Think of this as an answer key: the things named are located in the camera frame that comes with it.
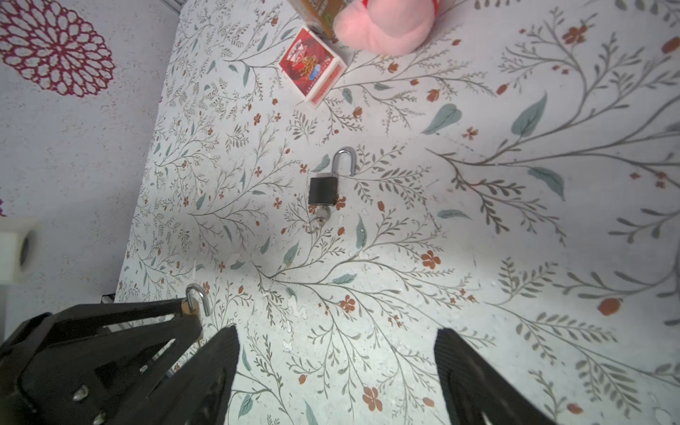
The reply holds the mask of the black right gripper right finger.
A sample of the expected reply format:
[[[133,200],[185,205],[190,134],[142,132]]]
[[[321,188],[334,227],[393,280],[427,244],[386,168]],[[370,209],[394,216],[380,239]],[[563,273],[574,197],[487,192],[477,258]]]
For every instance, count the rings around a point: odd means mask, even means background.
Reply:
[[[452,329],[439,329],[437,373],[452,424],[553,424]]]

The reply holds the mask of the black padlock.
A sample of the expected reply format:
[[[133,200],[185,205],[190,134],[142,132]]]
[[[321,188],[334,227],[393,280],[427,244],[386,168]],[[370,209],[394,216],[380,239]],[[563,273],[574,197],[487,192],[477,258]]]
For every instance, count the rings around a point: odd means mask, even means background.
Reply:
[[[344,147],[338,150],[332,159],[331,172],[328,175],[321,177],[313,177],[310,179],[308,204],[331,206],[336,205],[336,198],[338,197],[339,184],[339,165],[340,157],[348,155],[350,158],[350,176],[356,175],[358,155],[354,148]]]

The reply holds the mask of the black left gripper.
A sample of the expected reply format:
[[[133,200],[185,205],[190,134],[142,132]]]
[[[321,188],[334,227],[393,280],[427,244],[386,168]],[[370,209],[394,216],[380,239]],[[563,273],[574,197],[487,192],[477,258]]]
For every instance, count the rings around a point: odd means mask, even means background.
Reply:
[[[1,423],[111,423],[201,333],[179,299],[79,305],[24,321],[1,345]]]

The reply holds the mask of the small brass padlock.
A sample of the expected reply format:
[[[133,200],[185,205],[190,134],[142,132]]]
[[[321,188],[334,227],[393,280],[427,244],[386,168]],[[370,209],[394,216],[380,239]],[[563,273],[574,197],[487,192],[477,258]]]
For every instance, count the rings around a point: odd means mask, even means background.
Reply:
[[[201,285],[189,284],[181,303],[182,314],[209,317],[213,313],[212,309],[208,292]]]

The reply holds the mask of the silver key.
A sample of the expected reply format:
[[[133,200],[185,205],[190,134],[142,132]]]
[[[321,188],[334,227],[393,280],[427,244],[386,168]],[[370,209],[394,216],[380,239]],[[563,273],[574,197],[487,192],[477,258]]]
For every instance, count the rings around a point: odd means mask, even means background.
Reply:
[[[312,235],[323,229],[331,216],[331,209],[328,205],[317,205],[315,214],[305,226],[306,233]]]

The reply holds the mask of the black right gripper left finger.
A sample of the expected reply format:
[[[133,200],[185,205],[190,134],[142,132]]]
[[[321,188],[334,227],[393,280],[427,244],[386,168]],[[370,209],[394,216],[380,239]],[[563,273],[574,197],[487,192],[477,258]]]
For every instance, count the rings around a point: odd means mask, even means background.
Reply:
[[[111,423],[225,423],[239,354],[237,328],[221,329],[150,397]]]

